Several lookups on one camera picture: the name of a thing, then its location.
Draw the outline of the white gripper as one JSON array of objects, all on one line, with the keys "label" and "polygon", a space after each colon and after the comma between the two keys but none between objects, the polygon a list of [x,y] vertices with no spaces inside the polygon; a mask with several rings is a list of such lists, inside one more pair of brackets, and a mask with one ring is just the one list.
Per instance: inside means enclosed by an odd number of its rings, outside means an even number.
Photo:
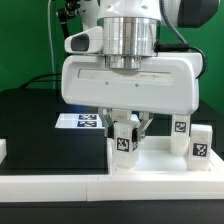
[{"label": "white gripper", "polygon": [[100,56],[73,55],[63,64],[61,92],[68,104],[101,107],[107,138],[114,137],[114,121],[106,108],[141,111],[141,141],[153,113],[190,115],[197,110],[201,68],[198,53],[160,53],[143,59],[137,70],[109,69]]}]

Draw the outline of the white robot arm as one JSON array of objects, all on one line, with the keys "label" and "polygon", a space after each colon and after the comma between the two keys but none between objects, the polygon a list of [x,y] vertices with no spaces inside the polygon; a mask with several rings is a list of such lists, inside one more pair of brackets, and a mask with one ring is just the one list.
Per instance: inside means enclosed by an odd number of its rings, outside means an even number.
[{"label": "white robot arm", "polygon": [[84,30],[65,40],[70,56],[62,69],[63,99],[97,107],[109,138],[127,128],[131,111],[140,113],[140,122],[131,128],[134,141],[152,114],[191,115],[199,104],[205,56],[184,38],[161,43],[160,27],[173,33],[199,28],[219,5],[220,0],[83,1]]}]

